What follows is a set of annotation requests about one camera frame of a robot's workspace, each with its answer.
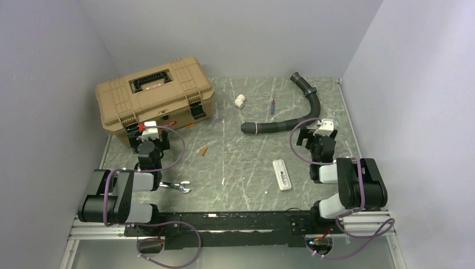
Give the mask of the white remote control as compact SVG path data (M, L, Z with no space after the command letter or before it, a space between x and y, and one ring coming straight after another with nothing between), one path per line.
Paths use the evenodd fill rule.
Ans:
M272 165L280 191L289 191L292 188L292 185L285 166L285 162L282 159L273 160Z

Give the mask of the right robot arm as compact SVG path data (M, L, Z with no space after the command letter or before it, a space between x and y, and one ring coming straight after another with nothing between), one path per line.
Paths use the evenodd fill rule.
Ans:
M314 204L316 213L309 216L309 226L316 233L330 226L330 220L360 208L379 209L386 206L388 192L376 161L363 158L359 161L346 157L334 158L336 129L320 131L302 127L297 138L301 146L310 151L310 179L319 184L335 184L337 194Z

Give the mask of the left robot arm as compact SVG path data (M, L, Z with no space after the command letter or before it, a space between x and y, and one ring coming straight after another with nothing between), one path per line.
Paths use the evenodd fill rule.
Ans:
M162 181L161 160L170 148L166 130L147 129L145 135L138 129L127 137L137 154L135 167L113 173L109 169L93 171L77 215L82 222L124 224L138 222L146 235L156 234L161 227L159 217L153 215L156 206L132 202L132 194L156 191Z

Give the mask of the tan plastic toolbox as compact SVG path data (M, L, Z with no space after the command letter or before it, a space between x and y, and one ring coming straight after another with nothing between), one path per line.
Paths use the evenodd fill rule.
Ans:
M180 58L96 87L102 126L126 147L131 146L128 133L144 122L178 129L210 118L214 95L196 57Z

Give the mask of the silver open-end wrench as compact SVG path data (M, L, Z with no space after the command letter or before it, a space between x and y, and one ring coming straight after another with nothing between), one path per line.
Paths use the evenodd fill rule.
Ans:
M189 193L191 191L191 189L187 188L189 184L189 181L182 181L180 183L160 182L159 187L175 189L181 193Z

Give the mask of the white pipe fitting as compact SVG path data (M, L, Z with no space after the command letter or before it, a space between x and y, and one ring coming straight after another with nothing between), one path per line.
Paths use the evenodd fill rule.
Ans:
M246 100L245 96L242 95L242 94L240 94L240 95L238 95L237 98L235 99L234 104L235 104L236 107L238 107L239 109L241 109L241 108L244 106L244 104L245 104L245 100Z

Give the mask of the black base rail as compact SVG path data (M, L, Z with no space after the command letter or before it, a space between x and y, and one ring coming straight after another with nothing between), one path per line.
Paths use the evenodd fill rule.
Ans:
M315 209L241 212L161 212L163 227L129 225L124 236L160 238L166 250L202 247L286 245L304 247L307 240L340 234L335 220L324 220Z

